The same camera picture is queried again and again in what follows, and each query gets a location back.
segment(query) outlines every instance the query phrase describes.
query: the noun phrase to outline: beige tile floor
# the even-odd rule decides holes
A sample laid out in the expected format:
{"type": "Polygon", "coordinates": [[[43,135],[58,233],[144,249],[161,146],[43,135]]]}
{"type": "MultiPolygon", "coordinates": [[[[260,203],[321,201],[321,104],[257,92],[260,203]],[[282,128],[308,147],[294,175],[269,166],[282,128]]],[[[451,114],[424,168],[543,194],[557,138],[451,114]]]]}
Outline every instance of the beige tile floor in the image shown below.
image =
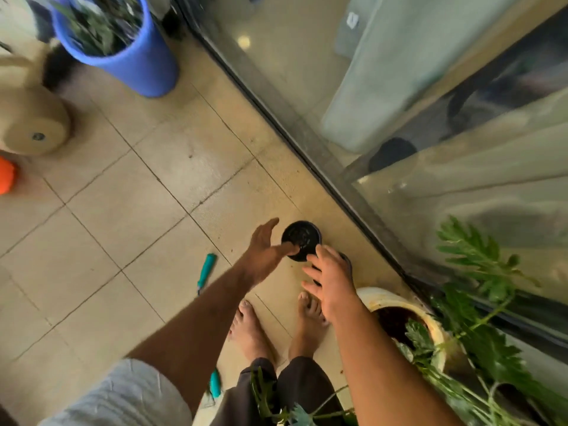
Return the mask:
{"type": "MultiPolygon", "coordinates": [[[[62,93],[74,137],[52,155],[12,157],[20,179],[0,196],[0,402],[21,426],[87,390],[194,298],[207,253],[219,256],[215,278],[272,216],[275,242],[309,219],[351,257],[358,286],[409,295],[204,49],[189,37],[174,46],[182,72],[167,96],[144,99],[82,67],[62,93]]],[[[285,259],[248,295],[281,364],[301,278],[285,259]]],[[[344,383],[332,331],[316,359],[344,383]]],[[[246,361],[227,342],[218,365],[226,388],[246,361]]]]}

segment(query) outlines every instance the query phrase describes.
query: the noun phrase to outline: soil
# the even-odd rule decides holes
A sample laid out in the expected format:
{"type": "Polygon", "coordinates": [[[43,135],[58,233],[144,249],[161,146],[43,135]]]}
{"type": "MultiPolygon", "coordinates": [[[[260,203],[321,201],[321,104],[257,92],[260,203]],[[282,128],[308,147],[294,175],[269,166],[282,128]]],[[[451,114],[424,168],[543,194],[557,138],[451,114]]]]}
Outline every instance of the soil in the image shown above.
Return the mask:
{"type": "Polygon", "coordinates": [[[414,348],[414,344],[405,335],[406,322],[412,319],[426,325],[414,312],[398,306],[381,308],[374,311],[373,314],[377,317],[381,327],[387,332],[388,336],[408,345],[410,348],[414,348]]]}
{"type": "Polygon", "coordinates": [[[316,245],[322,242],[322,236],[311,222],[296,221],[286,227],[282,242],[292,242],[300,247],[298,254],[289,256],[292,260],[306,261],[308,254],[316,253],[316,245]]]}

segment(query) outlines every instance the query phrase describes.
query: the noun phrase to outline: tool handle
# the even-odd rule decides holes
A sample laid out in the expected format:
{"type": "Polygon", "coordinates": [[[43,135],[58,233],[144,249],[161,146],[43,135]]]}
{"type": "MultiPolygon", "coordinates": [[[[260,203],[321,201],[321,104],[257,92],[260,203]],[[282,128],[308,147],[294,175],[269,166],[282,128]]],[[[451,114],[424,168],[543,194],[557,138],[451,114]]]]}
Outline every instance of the tool handle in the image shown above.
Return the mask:
{"type": "Polygon", "coordinates": [[[217,371],[217,369],[213,371],[211,378],[209,379],[209,390],[215,399],[221,395],[221,377],[219,376],[219,371],[217,371]]]}
{"type": "Polygon", "coordinates": [[[207,255],[207,258],[205,259],[205,263],[203,264],[203,267],[201,268],[201,276],[199,277],[199,281],[197,281],[197,288],[198,289],[203,288],[203,286],[205,285],[205,282],[207,281],[207,277],[211,273],[211,269],[213,269],[213,265],[215,264],[216,259],[217,259],[217,256],[213,253],[210,253],[210,254],[207,255]]]}

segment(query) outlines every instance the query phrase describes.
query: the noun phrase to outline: beige plant pot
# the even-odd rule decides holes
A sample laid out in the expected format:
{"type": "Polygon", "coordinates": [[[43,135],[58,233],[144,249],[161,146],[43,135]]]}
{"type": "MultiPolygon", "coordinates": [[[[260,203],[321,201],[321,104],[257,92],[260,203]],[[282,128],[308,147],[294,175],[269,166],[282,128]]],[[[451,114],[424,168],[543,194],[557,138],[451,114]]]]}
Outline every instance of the beige plant pot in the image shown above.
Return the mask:
{"type": "Polygon", "coordinates": [[[46,88],[0,88],[0,150],[49,153],[65,143],[70,125],[61,99],[46,88]]]}
{"type": "MultiPolygon", "coordinates": [[[[435,345],[444,343],[449,339],[449,336],[446,334],[446,332],[444,332],[444,329],[442,329],[440,323],[432,318],[432,316],[430,316],[430,314],[426,310],[394,293],[391,293],[388,290],[384,290],[378,287],[362,287],[357,289],[357,295],[371,312],[374,312],[381,308],[400,307],[408,309],[409,311],[415,313],[428,327],[430,337],[432,338],[432,341],[435,345]]],[[[446,366],[447,359],[448,350],[443,349],[433,359],[432,364],[438,370],[443,371],[446,366]]]]}

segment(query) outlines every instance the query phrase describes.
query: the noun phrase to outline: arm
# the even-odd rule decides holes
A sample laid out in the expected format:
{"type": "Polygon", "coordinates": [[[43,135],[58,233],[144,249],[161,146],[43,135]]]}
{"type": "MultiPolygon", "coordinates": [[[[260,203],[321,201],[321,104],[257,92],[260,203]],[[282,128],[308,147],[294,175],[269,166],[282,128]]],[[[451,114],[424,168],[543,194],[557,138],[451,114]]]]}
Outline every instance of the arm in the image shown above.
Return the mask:
{"type": "Polygon", "coordinates": [[[308,260],[321,271],[304,271],[322,286],[302,285],[322,301],[333,324],[359,425],[462,425],[357,297],[337,251],[318,245],[316,253],[308,260]]]}
{"type": "Polygon", "coordinates": [[[270,246],[276,224],[277,218],[259,226],[249,248],[231,269],[127,355],[164,374],[177,387],[194,415],[239,302],[283,257],[298,250],[291,243],[270,246]]]}

